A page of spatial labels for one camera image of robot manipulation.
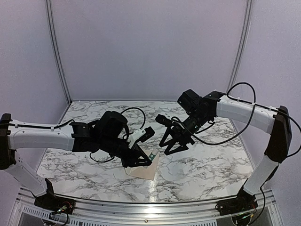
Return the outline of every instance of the white wall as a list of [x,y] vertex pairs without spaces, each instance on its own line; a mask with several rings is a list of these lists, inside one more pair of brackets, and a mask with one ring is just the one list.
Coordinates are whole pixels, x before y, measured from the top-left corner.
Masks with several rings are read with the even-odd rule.
[[[257,91],[257,102],[287,106],[301,124],[301,1],[255,0],[252,24],[237,81],[247,81]],[[235,94],[252,100],[248,87]],[[300,145],[293,126],[290,153]],[[255,164],[262,158],[269,135],[248,128],[242,139]],[[281,164],[270,185],[285,226],[301,222],[301,153]]]
[[[57,123],[67,107],[42,0],[0,1],[0,117]],[[35,168],[42,149],[20,154]],[[8,223],[19,183],[0,171],[0,225]]]
[[53,1],[71,97],[175,100],[225,91],[244,0]]

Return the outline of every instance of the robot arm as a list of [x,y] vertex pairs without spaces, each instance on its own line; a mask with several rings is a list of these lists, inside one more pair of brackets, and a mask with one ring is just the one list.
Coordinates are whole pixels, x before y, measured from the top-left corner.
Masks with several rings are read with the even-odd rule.
[[[126,139],[119,138],[123,129],[127,133]],[[144,142],[154,134],[151,127],[130,134],[126,118],[118,112],[107,111],[100,120],[90,123],[72,120],[62,125],[26,123],[3,114],[0,120],[0,170],[29,188],[36,198],[35,205],[57,211],[66,202],[73,206],[74,200],[55,196],[51,182],[31,169],[16,149],[57,148],[93,153],[101,149],[119,157],[123,167],[149,166],[151,160],[137,142]],[[68,207],[65,212],[72,213],[72,208]]]
[[[253,104],[243,103],[239,99],[237,101],[230,99],[226,94],[216,91],[200,97],[190,89],[179,97],[178,103],[188,114],[185,121],[179,123],[163,115],[158,115],[156,118],[157,122],[167,127],[160,142],[161,147],[166,146],[166,155],[187,150],[188,143],[194,144],[192,134],[196,133],[207,121],[213,121],[215,117],[220,116],[248,123],[253,110]],[[263,159],[239,190],[237,198],[217,203],[217,210],[221,215],[250,210],[253,206],[258,206],[255,194],[267,180],[271,179],[288,154],[292,133],[286,115],[288,115],[288,110],[283,106],[279,109],[255,107],[250,125],[271,134],[269,144]],[[176,143],[179,146],[171,150]]]

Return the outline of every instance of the white marble surface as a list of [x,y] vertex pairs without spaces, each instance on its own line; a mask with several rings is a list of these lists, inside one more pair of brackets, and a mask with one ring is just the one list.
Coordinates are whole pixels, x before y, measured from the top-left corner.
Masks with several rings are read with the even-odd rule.
[[[152,126],[156,134],[141,144],[142,149],[159,148],[165,127],[155,122],[157,114],[187,115],[176,102],[73,102],[64,121],[89,122],[101,118],[105,111],[118,111],[137,106],[146,113],[146,127]],[[139,111],[125,113],[130,129],[140,127],[143,117]],[[216,118],[217,123],[199,134],[204,140],[219,142],[231,137],[234,129],[227,119]],[[200,142],[189,145],[189,150],[169,156],[160,148],[159,164],[153,181],[125,174],[121,161],[115,158],[108,163],[96,163],[89,153],[72,153],[49,149],[38,173],[49,178],[56,193],[87,199],[121,202],[185,202],[236,194],[250,176],[252,166],[239,139],[219,146]],[[96,159],[107,153],[98,151]]]

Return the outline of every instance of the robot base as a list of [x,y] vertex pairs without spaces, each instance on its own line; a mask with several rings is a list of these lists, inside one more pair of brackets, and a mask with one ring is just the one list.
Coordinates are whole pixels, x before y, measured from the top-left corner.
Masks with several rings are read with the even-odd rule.
[[224,216],[228,214],[239,213],[242,211],[253,210],[257,207],[258,204],[255,198],[248,204],[242,198],[233,198],[218,201],[215,208],[217,211],[219,211],[221,216]]
[[48,179],[45,179],[45,181],[47,183],[47,193],[35,197],[34,205],[52,211],[58,211],[63,206],[67,206],[64,213],[72,214],[75,201],[73,199],[55,196],[51,182]]

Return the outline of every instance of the wire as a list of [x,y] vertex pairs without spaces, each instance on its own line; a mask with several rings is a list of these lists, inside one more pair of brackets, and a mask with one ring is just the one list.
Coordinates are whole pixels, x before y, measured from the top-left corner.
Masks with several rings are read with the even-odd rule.
[[67,201],[65,201],[65,202],[62,202],[62,204],[64,204],[64,203],[67,203],[67,204],[69,204],[69,208],[72,208],[72,205],[70,204],[70,202],[67,202]]
[[261,214],[263,213],[264,208],[265,208],[265,195],[264,195],[264,192],[263,192],[263,190],[262,190],[262,186],[260,187],[260,191],[261,191],[261,193],[262,193],[262,195],[263,195],[263,207],[262,207],[261,212],[260,212],[260,213],[258,214],[258,216],[255,218],[255,220],[254,220],[252,223],[249,223],[249,225],[254,224],[254,222],[261,216]]
[[[253,92],[255,92],[255,89],[254,89],[254,88],[252,87],[252,85],[250,85],[249,83],[247,83],[247,82],[239,82],[239,83],[235,84],[233,87],[231,87],[231,88],[229,89],[229,91],[227,92],[227,97],[228,97],[229,99],[238,101],[237,98],[234,98],[234,97],[229,96],[229,93],[233,90],[234,87],[236,87],[236,86],[239,85],[239,84],[246,84],[246,85],[249,85],[249,86],[251,87],[251,89],[253,90]],[[246,100],[239,100],[239,101],[242,102],[242,103],[246,103],[246,104],[252,104],[250,101],[246,101]],[[277,113],[279,113],[279,114],[281,114],[281,115],[283,115],[283,116],[288,117],[288,118],[289,118],[289,119],[290,119],[290,120],[298,127],[299,132],[301,133],[301,127],[300,127],[300,125],[299,125],[299,124],[296,122],[296,120],[293,119],[290,115],[288,115],[288,114],[286,114],[286,113],[284,113],[284,112],[282,112],[282,111],[279,111],[279,109],[272,109],[272,108],[269,108],[269,107],[267,107],[267,106],[259,105],[259,104],[255,104],[255,105],[258,106],[258,107],[262,107],[262,108],[264,108],[264,109],[269,109],[269,110],[271,110],[271,111],[277,112]],[[297,149],[297,151],[295,151],[294,153],[288,155],[286,158],[289,158],[289,157],[294,156],[294,155],[297,154],[300,150],[301,150],[301,145],[299,146],[299,148]]]
[[68,215],[68,213],[65,213],[65,214],[67,215],[67,219],[66,219],[65,223],[63,223],[62,225],[60,225],[60,224],[58,224],[58,223],[51,224],[51,223],[49,223],[49,222],[45,222],[45,221],[43,220],[42,216],[40,216],[40,219],[41,219],[41,221],[43,222],[43,225],[46,225],[46,226],[65,226],[65,225],[67,225],[67,223],[68,223],[68,221],[69,221],[69,215]]
[[257,209],[253,204],[252,204],[252,207],[254,208],[254,212],[253,212],[253,215],[254,215],[255,213],[257,213]]
[[208,126],[208,127],[205,128],[205,129],[199,130],[198,132],[195,132],[195,134],[202,133],[202,132],[206,131],[207,129],[210,129],[210,128],[211,128],[212,126],[214,126],[214,124],[215,124],[215,122],[212,122],[212,123],[208,122],[208,123],[210,124],[210,126]]
[[127,138],[126,138],[125,136],[127,136],[127,134],[124,134],[124,135],[122,136],[122,139],[128,140],[128,136],[127,136]]
[[123,110],[120,114],[123,114],[124,112],[126,112],[128,110],[132,110],[132,109],[135,109],[135,110],[138,110],[138,111],[142,112],[142,114],[143,114],[143,123],[142,123],[142,126],[140,127],[140,129],[142,129],[145,125],[146,115],[145,115],[144,111],[141,108],[139,108],[139,107],[129,107],[129,108]]
[[68,215],[68,213],[65,213],[65,214],[67,214],[67,219],[66,219],[65,223],[63,223],[63,224],[60,225],[60,226],[65,226],[65,225],[68,223],[68,221],[69,221],[69,215]]
[[[58,128],[61,128],[63,126],[66,126],[68,125],[70,122],[74,121],[74,119],[71,119],[63,124],[60,124],[60,125],[57,125],[57,126],[35,126],[35,125],[27,125],[27,124],[18,124],[17,126],[18,127],[25,127],[25,128],[36,128],[36,129],[58,129]],[[1,126],[16,126],[16,124],[13,124],[13,123],[3,123],[3,124],[0,124],[0,127]]]
[[[221,144],[227,143],[227,142],[231,141],[232,139],[238,137],[240,134],[242,134],[242,133],[248,128],[248,126],[250,125],[250,123],[251,123],[251,121],[252,121],[252,117],[253,117],[253,114],[254,114],[254,111],[255,111],[255,107],[256,107],[256,106],[262,107],[262,108],[264,108],[264,109],[270,109],[270,108],[267,107],[267,106],[263,106],[263,105],[256,104],[256,92],[255,92],[255,89],[254,89],[254,87],[253,87],[251,84],[249,84],[249,83],[247,83],[247,82],[239,82],[239,83],[236,83],[236,84],[235,84],[234,86],[232,86],[232,87],[229,89],[229,91],[227,92],[227,97],[228,97],[229,99],[231,99],[231,100],[238,101],[237,98],[234,98],[234,97],[229,96],[229,93],[230,93],[236,86],[242,85],[242,84],[245,84],[245,85],[251,87],[251,89],[252,89],[252,91],[253,91],[253,103],[250,102],[250,101],[246,101],[246,100],[239,100],[239,101],[240,101],[240,102],[243,102],[243,103],[247,103],[247,104],[252,104],[252,105],[253,105],[253,109],[252,109],[251,116],[250,116],[249,121],[248,121],[248,123],[246,124],[246,126],[245,126],[241,131],[239,131],[236,135],[234,135],[233,137],[231,137],[231,138],[229,138],[229,139],[227,139],[227,140],[221,141],[221,142],[219,142],[219,143],[209,143],[209,142],[206,142],[206,141],[204,141],[204,140],[198,138],[198,137],[195,136],[193,133],[191,133],[191,132],[184,126],[184,124],[181,122],[181,120],[180,120],[179,118],[177,118],[177,117],[174,116],[174,117],[172,117],[172,119],[177,119],[177,121],[176,121],[177,123],[181,124],[182,127],[183,127],[187,132],[189,132],[196,140],[202,142],[203,144],[206,144],[206,145],[221,145]],[[289,118],[289,119],[290,119],[290,120],[298,127],[299,132],[301,133],[301,126],[300,126],[300,125],[296,122],[296,120],[293,119],[290,115],[288,115],[288,114],[286,114],[286,113],[280,111],[279,109],[272,109],[272,108],[271,108],[271,110],[274,111],[274,112],[277,112],[278,114],[281,114],[281,115],[283,115],[283,116],[288,117],[288,118]],[[301,150],[301,145],[299,146],[299,148],[297,149],[297,151],[295,151],[294,153],[288,155],[286,158],[289,158],[289,157],[292,157],[292,156],[296,155],[300,150]]]
[[92,152],[90,152],[90,158],[91,158],[93,161],[95,161],[95,162],[100,162],[100,163],[109,162],[109,161],[112,161],[112,160],[115,158],[115,156],[113,155],[110,159],[107,159],[107,160],[104,160],[104,161],[98,161],[98,160],[93,159],[91,155],[92,155]]
[[232,87],[229,89],[229,91],[227,92],[227,96],[229,95],[229,93],[230,93],[236,86],[242,85],[242,84],[245,84],[245,85],[251,87],[251,89],[252,89],[252,91],[253,91],[253,102],[254,102],[254,103],[253,103],[253,109],[252,109],[251,116],[250,116],[249,121],[248,121],[248,123],[246,124],[246,126],[245,126],[241,131],[239,131],[237,134],[235,134],[233,137],[231,137],[231,138],[229,138],[229,139],[227,139],[227,140],[218,142],[218,143],[209,143],[209,142],[206,142],[206,141],[204,141],[204,140],[198,138],[198,137],[195,136],[192,132],[190,132],[189,129],[187,129],[187,128],[184,126],[184,124],[181,122],[181,120],[180,120],[178,117],[175,117],[175,116],[174,116],[174,117],[172,117],[172,119],[177,119],[177,121],[176,121],[177,123],[181,124],[181,125],[183,126],[183,128],[184,128],[187,132],[189,132],[196,140],[202,142],[202,143],[205,144],[205,145],[211,145],[211,146],[214,146],[214,145],[222,145],[222,144],[225,144],[225,143],[227,143],[227,142],[233,140],[234,138],[238,137],[240,134],[242,134],[242,133],[249,127],[249,125],[250,125],[250,123],[251,123],[251,121],[252,121],[253,115],[254,115],[255,106],[256,106],[256,104],[255,104],[255,102],[256,102],[256,92],[255,92],[254,87],[253,87],[251,84],[249,84],[249,83],[247,83],[247,82],[239,82],[239,83],[236,83],[234,86],[232,86]]

